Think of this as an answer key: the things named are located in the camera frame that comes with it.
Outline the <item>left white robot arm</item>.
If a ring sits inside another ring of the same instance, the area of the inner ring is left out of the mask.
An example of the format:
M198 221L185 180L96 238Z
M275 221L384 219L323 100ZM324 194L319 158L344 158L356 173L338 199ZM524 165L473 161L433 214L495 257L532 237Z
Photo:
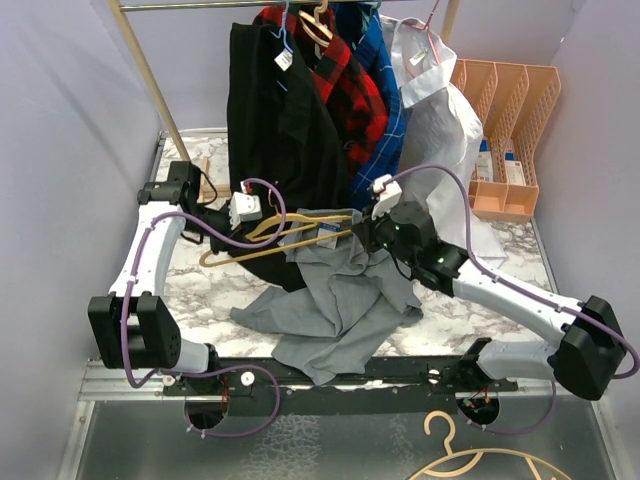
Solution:
M134 241L117 279L105 296L94 296L88 318L104 365L122 369L128 350L133 369L186 373L195 392L206 395L220 385L221 371L209 346L181 336L162 296L171 257L181 234L211 238L204 224L231 233L228 216L198 202L202 171L185 161L170 164L167 179L148 182L138 192Z

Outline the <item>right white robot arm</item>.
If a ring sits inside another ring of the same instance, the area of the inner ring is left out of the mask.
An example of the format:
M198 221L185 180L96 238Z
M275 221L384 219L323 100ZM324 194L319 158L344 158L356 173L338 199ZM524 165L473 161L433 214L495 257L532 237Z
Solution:
M596 401L630 351L609 302L553 294L472 258L441 240L431 216L415 202L401 203L381 217L366 213L352 231L366 251L387 251L422 286L479 304L537 335L528 342L476 341L459 367L469 390L506 378L539 379Z

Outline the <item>yellow wire hanger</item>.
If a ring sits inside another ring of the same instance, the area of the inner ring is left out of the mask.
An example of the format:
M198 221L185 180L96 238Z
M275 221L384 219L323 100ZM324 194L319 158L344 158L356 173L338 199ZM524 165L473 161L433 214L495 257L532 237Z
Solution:
M351 219L352 219L351 215L345 215L345 214L309 216L309 215L300 214L300 213L288 213L285 218L285 224L289 224L290 227L284 228L276 236L276 239L280 239L281 237L284 237L289 234L311 230L315 227L318 227L321 223L340 224L342 222L350 221ZM276 212L271 217L261 220L258 223L258 225L250 232L243 232L243 236L250 244L257 244L262 241L267 241L275 234L275 231L273 231L272 233L267 233L267 231L270 230L272 227L277 229L280 225L281 220L282 220L282 215L279 212ZM214 256L213 249L210 249L209 251L203 253L199 258L199 265L204 268L215 268L218 266L233 263L234 261L236 262L241 261L240 258L237 258L236 260L227 259L227 260L209 262L208 259L212 256Z

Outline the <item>grey button shirt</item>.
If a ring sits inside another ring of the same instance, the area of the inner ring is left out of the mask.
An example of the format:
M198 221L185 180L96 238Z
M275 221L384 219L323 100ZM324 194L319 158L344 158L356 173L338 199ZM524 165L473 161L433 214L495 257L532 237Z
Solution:
M387 338L423 312L407 268L387 251L368 253L354 235L300 243L318 234L293 233L282 241L286 251L244 261L269 286L247 307L232 308L230 317L279 335L273 357L322 385L339 374L363 373Z

